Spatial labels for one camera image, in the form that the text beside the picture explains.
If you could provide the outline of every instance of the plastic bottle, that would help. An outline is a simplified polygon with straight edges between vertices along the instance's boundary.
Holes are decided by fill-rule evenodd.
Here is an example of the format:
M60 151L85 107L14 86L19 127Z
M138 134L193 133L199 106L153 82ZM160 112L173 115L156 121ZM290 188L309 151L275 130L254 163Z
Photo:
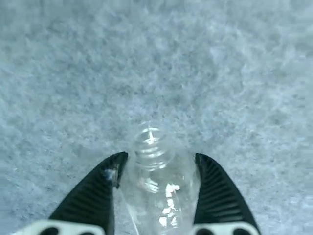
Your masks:
M120 188L137 234L186 234L199 188L194 156L158 125L140 125Z

